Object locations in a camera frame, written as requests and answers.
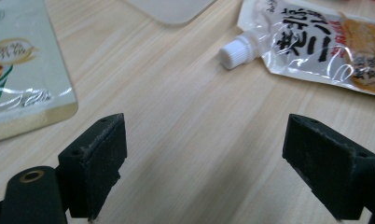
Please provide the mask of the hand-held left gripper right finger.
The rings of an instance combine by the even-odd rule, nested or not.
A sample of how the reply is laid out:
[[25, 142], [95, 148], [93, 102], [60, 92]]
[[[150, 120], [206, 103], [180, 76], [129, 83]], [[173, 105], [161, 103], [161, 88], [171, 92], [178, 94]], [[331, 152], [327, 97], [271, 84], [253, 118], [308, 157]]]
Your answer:
[[288, 118], [283, 158], [337, 220], [375, 220], [375, 154], [324, 123]]

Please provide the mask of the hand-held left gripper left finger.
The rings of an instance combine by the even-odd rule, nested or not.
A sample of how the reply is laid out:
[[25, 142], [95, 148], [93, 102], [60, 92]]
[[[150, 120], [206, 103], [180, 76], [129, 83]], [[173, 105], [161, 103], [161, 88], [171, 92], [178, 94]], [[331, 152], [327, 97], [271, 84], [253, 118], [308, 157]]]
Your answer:
[[59, 154], [58, 174], [72, 217], [98, 217], [127, 155], [121, 113], [97, 120]]

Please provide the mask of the green and white food pouch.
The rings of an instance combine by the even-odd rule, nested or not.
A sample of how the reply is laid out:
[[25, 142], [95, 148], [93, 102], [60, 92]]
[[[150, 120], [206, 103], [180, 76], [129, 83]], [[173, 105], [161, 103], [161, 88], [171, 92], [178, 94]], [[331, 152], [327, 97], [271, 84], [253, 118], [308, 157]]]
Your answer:
[[45, 1], [0, 0], [0, 141], [76, 112]]

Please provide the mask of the clear plastic container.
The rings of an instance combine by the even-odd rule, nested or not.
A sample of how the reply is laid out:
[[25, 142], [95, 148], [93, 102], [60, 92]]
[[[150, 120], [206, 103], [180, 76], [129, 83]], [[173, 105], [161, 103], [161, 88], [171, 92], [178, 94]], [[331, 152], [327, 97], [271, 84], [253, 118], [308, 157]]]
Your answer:
[[194, 20], [216, 0], [125, 0], [155, 21], [184, 24]]

